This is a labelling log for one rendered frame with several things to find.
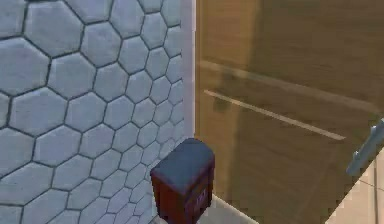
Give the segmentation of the dark red bin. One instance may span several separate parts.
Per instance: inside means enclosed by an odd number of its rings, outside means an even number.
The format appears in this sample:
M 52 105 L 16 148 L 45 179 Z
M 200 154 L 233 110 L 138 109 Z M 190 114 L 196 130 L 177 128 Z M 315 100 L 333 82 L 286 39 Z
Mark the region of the dark red bin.
M 215 155 L 202 141 L 185 139 L 150 171 L 160 218 L 197 224 L 211 205 Z

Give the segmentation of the brown wooden room door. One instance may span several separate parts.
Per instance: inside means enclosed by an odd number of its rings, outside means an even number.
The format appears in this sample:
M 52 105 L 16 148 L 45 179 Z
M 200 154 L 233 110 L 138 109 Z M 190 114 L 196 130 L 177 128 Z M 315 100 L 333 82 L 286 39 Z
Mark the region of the brown wooden room door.
M 384 224 L 384 0 L 197 0 L 196 126 L 257 224 Z

